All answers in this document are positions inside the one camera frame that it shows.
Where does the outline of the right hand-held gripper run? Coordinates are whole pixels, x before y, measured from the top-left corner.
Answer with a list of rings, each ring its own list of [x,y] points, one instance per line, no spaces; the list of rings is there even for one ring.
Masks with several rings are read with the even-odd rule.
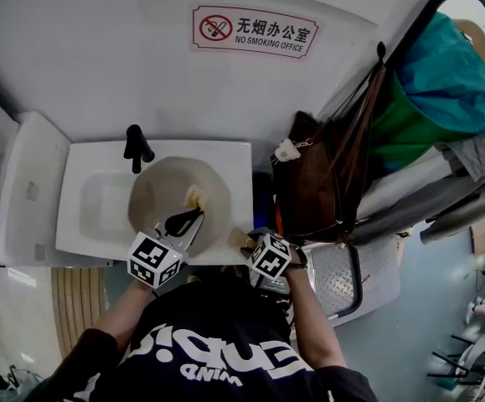
[[[254,249],[240,248],[244,255],[250,255],[247,260],[249,268],[271,281],[281,277],[292,261],[289,243],[267,228],[254,229],[247,237],[256,242]]]

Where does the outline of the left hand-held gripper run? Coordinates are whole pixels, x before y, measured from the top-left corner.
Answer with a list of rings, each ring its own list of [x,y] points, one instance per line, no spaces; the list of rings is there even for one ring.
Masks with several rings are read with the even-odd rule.
[[[165,284],[187,262],[203,222],[201,208],[162,216],[146,233],[137,234],[128,251],[127,273],[151,288]]]

